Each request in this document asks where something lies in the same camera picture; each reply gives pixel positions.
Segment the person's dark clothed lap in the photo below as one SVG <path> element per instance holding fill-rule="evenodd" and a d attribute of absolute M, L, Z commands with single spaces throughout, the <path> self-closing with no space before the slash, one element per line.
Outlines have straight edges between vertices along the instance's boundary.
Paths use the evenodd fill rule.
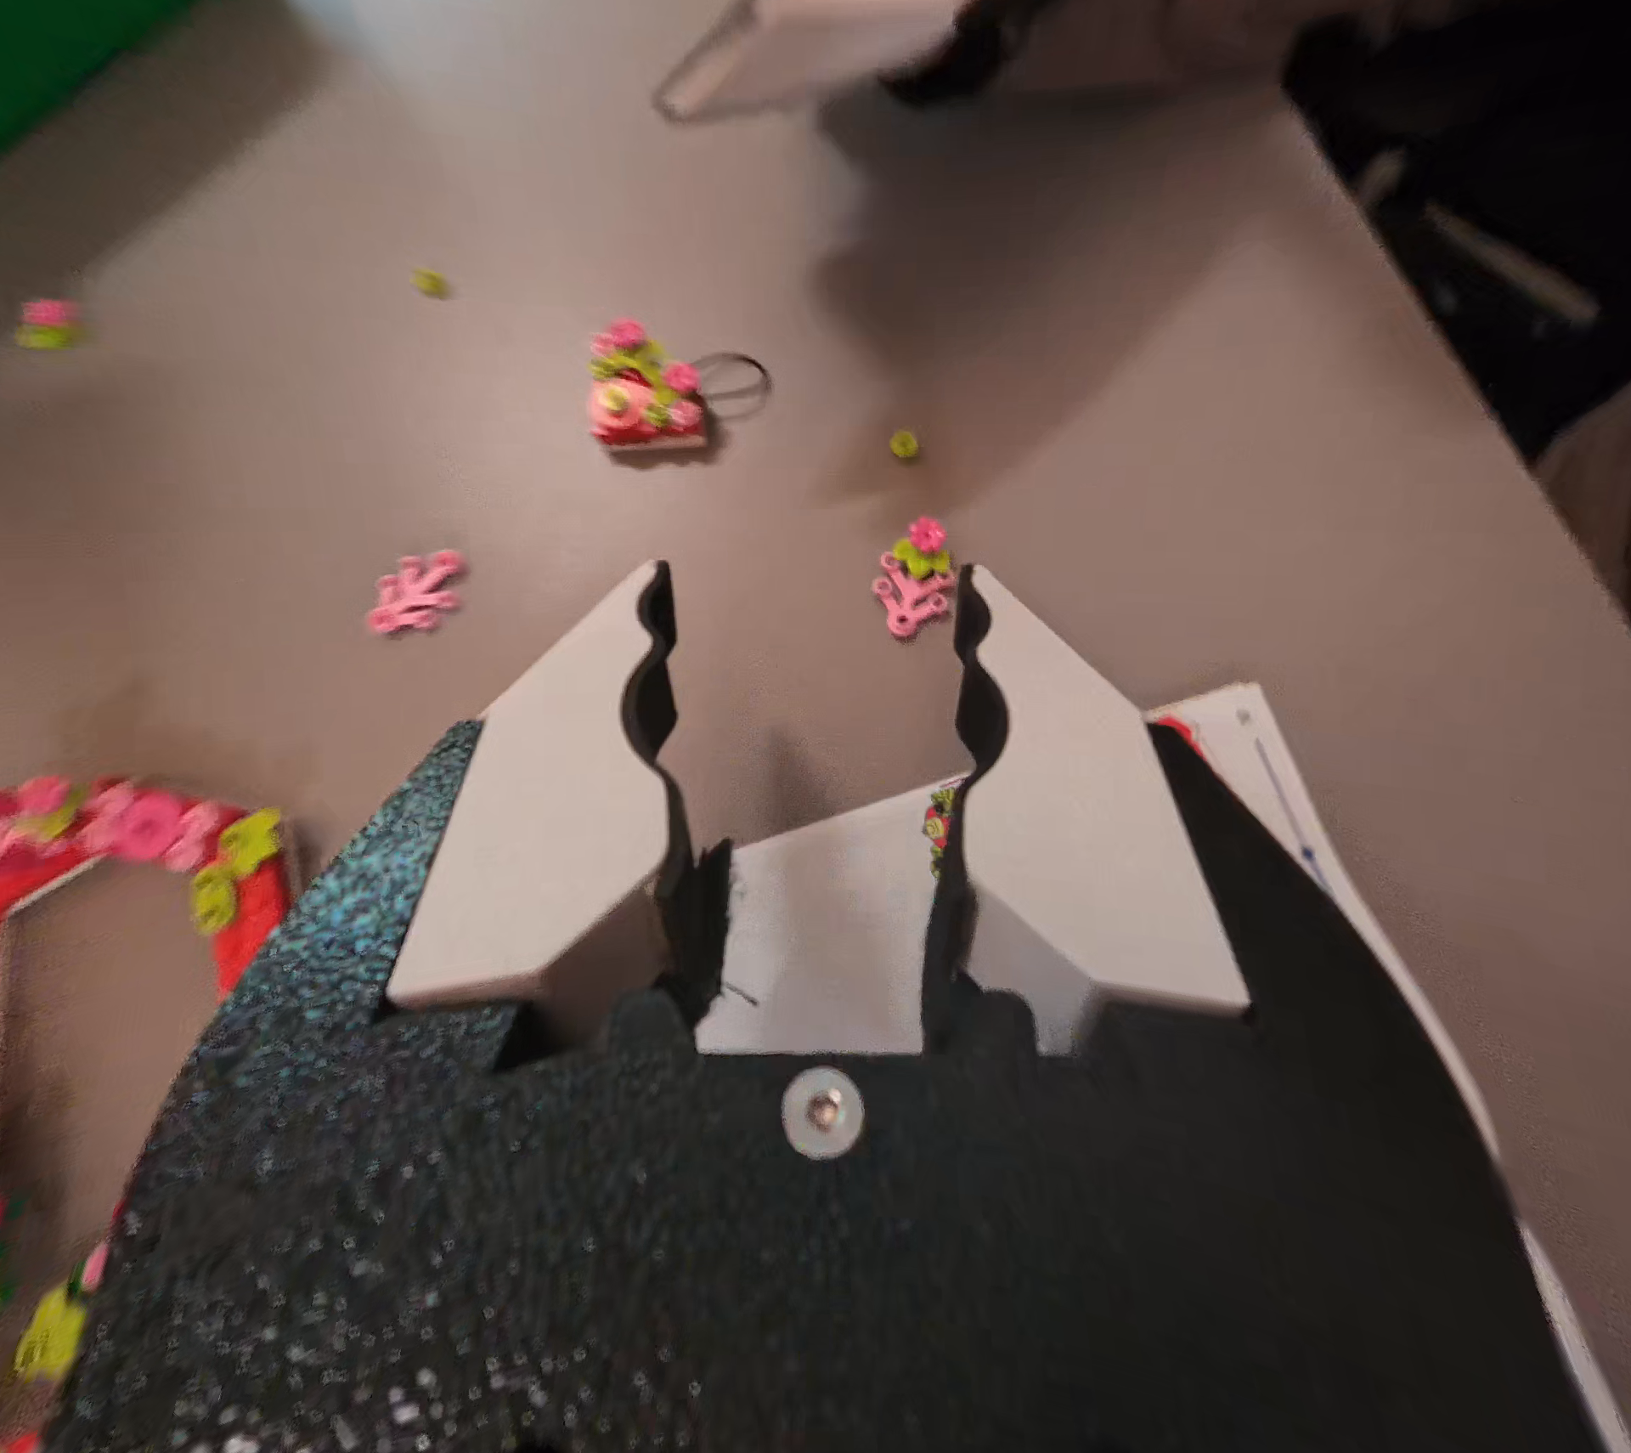
<path fill-rule="evenodd" d="M 1625 608 L 1625 0 L 1508 0 L 1381 46 L 1328 21 L 1283 96 Z"/>

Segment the red lego frame section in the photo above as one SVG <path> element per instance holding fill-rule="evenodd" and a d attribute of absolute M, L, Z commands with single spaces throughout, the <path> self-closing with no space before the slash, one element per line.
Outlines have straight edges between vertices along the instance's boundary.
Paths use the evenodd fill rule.
<path fill-rule="evenodd" d="M 0 917 L 93 864 L 158 864 L 187 885 L 193 929 L 228 997 L 294 905 L 281 808 L 245 808 L 128 775 L 35 775 L 0 793 Z"/>

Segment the lego instruction booklet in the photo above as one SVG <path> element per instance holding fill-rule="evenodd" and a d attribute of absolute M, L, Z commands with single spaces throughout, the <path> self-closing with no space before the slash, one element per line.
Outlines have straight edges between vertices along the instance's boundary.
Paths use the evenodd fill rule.
<path fill-rule="evenodd" d="M 1357 895 L 1259 687 L 1143 715 L 1249 1017 L 1112 1002 L 1038 1054 L 1015 994 L 925 1051 L 928 790 L 730 857 L 707 1054 L 849 1058 L 833 1134 L 784 1098 L 794 1202 L 851 1222 L 862 1291 L 793 1295 L 771 1362 L 900 1384 L 931 1449 L 1625 1449 L 1493 1117 Z"/>

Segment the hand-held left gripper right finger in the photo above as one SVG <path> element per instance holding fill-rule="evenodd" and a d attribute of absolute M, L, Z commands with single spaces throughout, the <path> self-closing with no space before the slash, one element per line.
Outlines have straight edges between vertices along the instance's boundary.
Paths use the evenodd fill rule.
<path fill-rule="evenodd" d="M 975 994 L 1015 994 L 1038 1054 L 1077 1054 L 1112 1002 L 1249 1017 L 1143 710 L 989 566 L 959 571 L 951 643 L 973 773 L 928 905 L 925 1051 Z"/>

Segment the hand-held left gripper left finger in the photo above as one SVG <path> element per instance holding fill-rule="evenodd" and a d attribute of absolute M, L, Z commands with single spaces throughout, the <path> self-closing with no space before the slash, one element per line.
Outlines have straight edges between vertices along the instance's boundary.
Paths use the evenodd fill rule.
<path fill-rule="evenodd" d="M 668 560 L 629 571 L 485 715 L 385 1002 L 519 1002 L 549 1046 L 650 985 L 720 994 L 730 846 L 691 848 L 660 748 L 676 727 Z"/>

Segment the pink lego stem piece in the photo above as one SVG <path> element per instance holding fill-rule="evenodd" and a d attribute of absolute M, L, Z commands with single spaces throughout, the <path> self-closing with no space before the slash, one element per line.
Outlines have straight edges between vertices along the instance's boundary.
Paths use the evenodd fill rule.
<path fill-rule="evenodd" d="M 433 636 L 445 617 L 462 608 L 462 578 L 465 557 L 456 550 L 398 557 L 398 571 L 377 578 L 377 598 L 362 611 L 369 636 Z"/>

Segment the pink lego stem with flower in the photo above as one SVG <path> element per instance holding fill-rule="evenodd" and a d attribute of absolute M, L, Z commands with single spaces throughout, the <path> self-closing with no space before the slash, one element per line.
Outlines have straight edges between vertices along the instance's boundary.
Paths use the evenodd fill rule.
<path fill-rule="evenodd" d="M 951 617 L 956 557 L 942 520 L 910 520 L 908 533 L 882 553 L 872 598 L 887 608 L 887 628 L 900 643 L 910 643 L 925 626 Z"/>

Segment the small red lego flower assembly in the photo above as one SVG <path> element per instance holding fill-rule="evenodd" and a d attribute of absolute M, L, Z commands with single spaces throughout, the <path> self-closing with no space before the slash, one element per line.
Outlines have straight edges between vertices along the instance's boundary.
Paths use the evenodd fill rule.
<path fill-rule="evenodd" d="M 672 453 L 712 447 L 701 372 L 672 362 L 643 323 L 606 323 L 589 340 L 584 435 L 606 453 Z"/>

